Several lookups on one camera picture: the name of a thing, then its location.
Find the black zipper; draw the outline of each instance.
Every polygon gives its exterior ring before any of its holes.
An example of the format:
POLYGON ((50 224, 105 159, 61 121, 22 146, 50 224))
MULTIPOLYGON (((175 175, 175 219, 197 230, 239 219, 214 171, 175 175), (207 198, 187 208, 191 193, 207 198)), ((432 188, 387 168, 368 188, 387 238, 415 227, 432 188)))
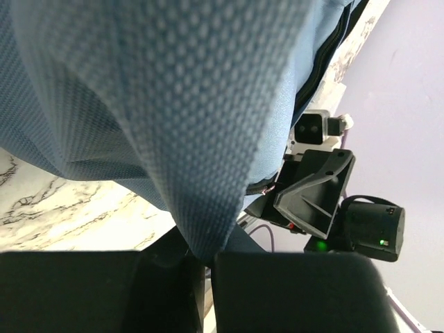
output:
POLYGON ((344 8, 338 25, 316 52, 313 70, 311 71, 308 80, 296 94, 293 119, 299 115, 302 107, 308 103, 318 89, 319 83, 327 70, 334 52, 342 43, 343 38, 348 31, 348 20, 350 18, 351 7, 352 3, 344 8))

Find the blue fabric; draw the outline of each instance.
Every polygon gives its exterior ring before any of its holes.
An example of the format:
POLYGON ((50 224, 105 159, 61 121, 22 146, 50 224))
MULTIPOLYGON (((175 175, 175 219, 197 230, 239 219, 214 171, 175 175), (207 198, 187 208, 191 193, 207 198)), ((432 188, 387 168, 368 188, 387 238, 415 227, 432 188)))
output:
POLYGON ((342 2, 1 0, 0 146, 168 209, 207 261, 278 169, 342 2))

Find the green light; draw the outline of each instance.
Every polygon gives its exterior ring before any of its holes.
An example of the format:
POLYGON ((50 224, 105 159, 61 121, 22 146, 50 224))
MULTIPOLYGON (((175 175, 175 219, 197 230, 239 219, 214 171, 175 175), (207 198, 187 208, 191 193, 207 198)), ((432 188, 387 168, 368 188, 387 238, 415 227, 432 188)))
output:
POLYGON ((316 247, 319 252, 326 252, 327 251, 327 244, 324 241, 318 241, 316 243, 316 247))

